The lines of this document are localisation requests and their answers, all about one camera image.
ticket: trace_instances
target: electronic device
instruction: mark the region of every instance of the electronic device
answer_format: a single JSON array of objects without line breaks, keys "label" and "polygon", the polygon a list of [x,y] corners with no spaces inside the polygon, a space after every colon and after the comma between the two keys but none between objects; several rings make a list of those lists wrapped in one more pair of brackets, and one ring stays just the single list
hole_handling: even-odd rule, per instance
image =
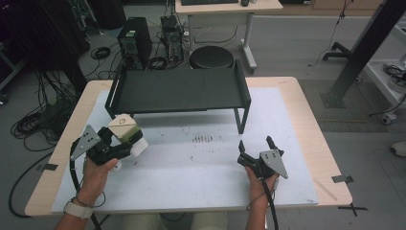
[{"label": "electronic device", "polygon": [[126,69],[145,70],[152,51],[147,20],[129,17],[117,37]]},{"label": "electronic device", "polygon": [[250,3],[249,0],[241,0],[241,6],[242,7],[248,7],[248,4]]},{"label": "electronic device", "polygon": [[[111,146],[112,136],[115,136],[121,144]],[[122,159],[129,155],[139,156],[148,146],[143,132],[135,121],[127,114],[116,117],[108,127],[102,127],[99,132],[87,125],[83,134],[71,147],[71,161],[78,159],[86,152],[86,155],[97,165],[103,165],[107,161],[117,158]],[[118,170],[121,162],[114,168]]]},{"label": "electronic device", "polygon": [[163,43],[167,50],[168,62],[183,60],[182,32],[174,15],[161,17]]},{"label": "electronic device", "polygon": [[181,0],[182,6],[238,3],[238,0]]},{"label": "electronic device", "polygon": [[282,162],[283,150],[280,150],[275,146],[270,136],[266,137],[266,142],[268,143],[270,150],[260,152],[259,159],[255,159],[245,153],[244,144],[240,141],[238,145],[239,157],[237,162],[240,165],[249,167],[253,170],[258,179],[268,178],[275,173],[278,173],[283,178],[287,179],[286,168]]}]

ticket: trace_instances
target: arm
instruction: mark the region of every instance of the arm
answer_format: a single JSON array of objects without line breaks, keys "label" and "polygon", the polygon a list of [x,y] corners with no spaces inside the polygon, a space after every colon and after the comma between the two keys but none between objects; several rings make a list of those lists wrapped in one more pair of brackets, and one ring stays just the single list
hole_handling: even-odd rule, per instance
[{"label": "arm", "polygon": [[[72,202],[83,207],[93,206],[96,202],[96,199],[104,190],[108,172],[114,166],[116,166],[117,163],[117,159],[112,159],[104,165],[97,166],[95,163],[93,163],[92,160],[87,158],[84,171],[83,186],[81,187],[77,198],[75,198]],[[84,229],[87,220],[88,219],[77,218],[65,213],[63,214],[59,223],[56,225],[55,229]]]},{"label": "arm", "polygon": [[[245,230],[263,230],[265,229],[265,215],[268,208],[268,199],[262,187],[262,183],[257,179],[254,172],[248,167],[245,167],[245,171],[247,171],[248,179],[250,180],[251,201],[251,209]],[[266,179],[266,183],[271,191],[274,188],[277,177],[278,175],[274,174]]]}]

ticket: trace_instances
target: desk leg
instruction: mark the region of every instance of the desk leg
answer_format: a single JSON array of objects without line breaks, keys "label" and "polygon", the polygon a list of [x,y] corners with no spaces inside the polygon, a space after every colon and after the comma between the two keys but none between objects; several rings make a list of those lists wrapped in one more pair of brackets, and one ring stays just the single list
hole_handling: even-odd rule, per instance
[{"label": "desk leg", "polygon": [[189,24],[189,54],[191,55],[194,51],[194,34],[193,34],[193,24],[192,24],[192,15],[188,15],[188,24]]},{"label": "desk leg", "polygon": [[251,38],[251,28],[253,24],[254,13],[250,12],[247,15],[247,28],[245,29],[245,37],[241,40],[242,48],[244,49],[244,54],[247,57],[248,63],[251,69],[257,69],[257,64],[255,63],[254,56],[250,49],[250,38]]}]

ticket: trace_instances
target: white table surface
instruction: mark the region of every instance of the white table surface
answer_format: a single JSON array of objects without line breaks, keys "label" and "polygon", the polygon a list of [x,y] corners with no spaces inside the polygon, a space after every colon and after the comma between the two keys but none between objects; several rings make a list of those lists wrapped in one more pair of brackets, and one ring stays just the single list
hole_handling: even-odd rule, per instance
[{"label": "white table surface", "polygon": [[[245,131],[237,133],[233,109],[143,114],[135,120],[149,143],[139,157],[127,157],[111,172],[106,202],[99,212],[140,213],[243,210],[248,204],[248,179],[237,163],[238,142],[258,157],[268,150],[265,138],[285,150],[282,160],[289,178],[281,178],[275,204],[316,205],[318,197],[305,165],[278,88],[250,88],[252,104]],[[98,131],[110,117],[104,109],[107,91],[99,95],[87,124]],[[77,160],[81,178],[82,157]],[[52,212],[60,213],[75,195],[66,167]]]}]

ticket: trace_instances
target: wrist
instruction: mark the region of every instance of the wrist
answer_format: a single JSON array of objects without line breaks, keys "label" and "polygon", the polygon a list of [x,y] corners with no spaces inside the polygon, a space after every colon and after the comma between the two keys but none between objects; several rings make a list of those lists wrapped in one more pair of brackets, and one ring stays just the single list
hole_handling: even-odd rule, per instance
[{"label": "wrist", "polygon": [[257,204],[257,205],[256,204],[251,204],[250,213],[262,215],[262,214],[266,214],[267,209],[268,209],[268,203],[266,203],[266,204]]},{"label": "wrist", "polygon": [[96,199],[97,197],[89,195],[85,191],[80,190],[75,199],[73,200],[73,202],[83,207],[93,207],[94,204],[96,203]]}]

